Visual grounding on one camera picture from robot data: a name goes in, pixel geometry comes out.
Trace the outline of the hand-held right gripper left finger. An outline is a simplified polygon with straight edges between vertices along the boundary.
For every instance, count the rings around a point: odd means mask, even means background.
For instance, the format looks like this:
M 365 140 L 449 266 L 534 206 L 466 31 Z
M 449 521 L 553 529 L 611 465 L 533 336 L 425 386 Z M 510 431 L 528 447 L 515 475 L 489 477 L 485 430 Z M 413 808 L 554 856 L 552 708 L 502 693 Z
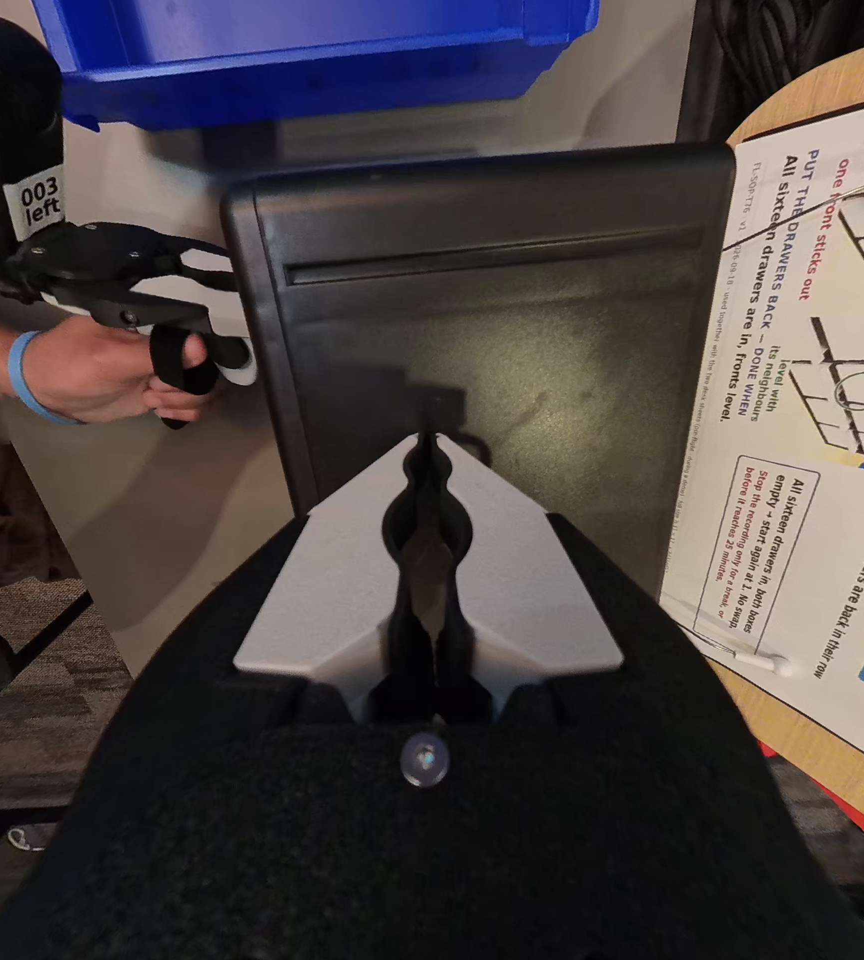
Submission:
M 433 714 L 433 651 L 401 570 L 416 526 L 427 436 L 408 436 L 321 501 L 246 633 L 233 666 L 337 690 L 355 719 Z

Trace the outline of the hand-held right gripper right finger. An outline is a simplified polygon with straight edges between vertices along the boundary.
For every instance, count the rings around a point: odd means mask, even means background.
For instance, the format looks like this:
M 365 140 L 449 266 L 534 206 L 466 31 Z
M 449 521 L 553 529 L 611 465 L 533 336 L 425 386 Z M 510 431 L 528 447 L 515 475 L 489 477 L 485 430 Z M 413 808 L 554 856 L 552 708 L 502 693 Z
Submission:
M 488 723 L 521 687 L 619 669 L 624 655 L 546 510 L 443 434 L 426 449 L 451 558 L 435 645 L 441 717 Z

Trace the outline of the black drawer cabinet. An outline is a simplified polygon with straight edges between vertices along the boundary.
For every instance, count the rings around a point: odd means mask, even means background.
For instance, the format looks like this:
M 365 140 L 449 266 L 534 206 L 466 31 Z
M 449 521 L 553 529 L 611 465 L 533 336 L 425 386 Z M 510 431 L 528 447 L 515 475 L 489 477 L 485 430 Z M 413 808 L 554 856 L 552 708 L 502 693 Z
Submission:
M 672 143 L 231 187 L 294 510 L 438 431 L 657 598 L 734 178 L 727 145 Z

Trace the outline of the person's left hand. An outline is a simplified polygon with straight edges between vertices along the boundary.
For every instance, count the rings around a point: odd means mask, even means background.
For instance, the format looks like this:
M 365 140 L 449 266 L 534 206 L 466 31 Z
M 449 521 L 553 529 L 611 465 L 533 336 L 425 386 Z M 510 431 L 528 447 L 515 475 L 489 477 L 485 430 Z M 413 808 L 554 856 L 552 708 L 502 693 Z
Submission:
M 84 316 L 41 333 L 27 351 L 25 371 L 42 404 L 87 425 L 150 413 L 191 423 L 212 401 L 210 393 L 179 390 L 154 372 L 149 336 Z

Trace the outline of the printed instruction sheet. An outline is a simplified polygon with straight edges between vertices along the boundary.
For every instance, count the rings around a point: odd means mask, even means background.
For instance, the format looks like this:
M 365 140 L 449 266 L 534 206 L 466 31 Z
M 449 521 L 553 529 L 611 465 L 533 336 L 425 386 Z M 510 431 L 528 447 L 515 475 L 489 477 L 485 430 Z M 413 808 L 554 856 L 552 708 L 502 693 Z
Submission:
M 864 104 L 734 155 L 661 602 L 864 754 Z

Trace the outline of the blue plastic bin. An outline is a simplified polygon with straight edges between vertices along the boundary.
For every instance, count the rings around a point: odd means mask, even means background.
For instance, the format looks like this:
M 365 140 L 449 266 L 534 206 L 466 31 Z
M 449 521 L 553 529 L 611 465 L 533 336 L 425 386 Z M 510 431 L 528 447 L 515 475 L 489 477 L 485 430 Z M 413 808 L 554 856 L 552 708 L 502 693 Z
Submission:
M 524 94 L 597 1 L 35 1 L 65 116 L 160 132 Z

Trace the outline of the round wooden board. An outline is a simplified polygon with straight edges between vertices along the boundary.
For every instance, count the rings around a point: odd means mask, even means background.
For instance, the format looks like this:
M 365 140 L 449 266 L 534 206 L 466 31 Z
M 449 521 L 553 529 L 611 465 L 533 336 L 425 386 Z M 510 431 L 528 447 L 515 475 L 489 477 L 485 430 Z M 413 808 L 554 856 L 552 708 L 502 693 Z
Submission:
M 750 138 L 864 103 L 864 48 L 796 78 L 727 138 Z M 752 734 L 803 773 L 864 813 L 864 753 L 726 666 L 710 662 Z

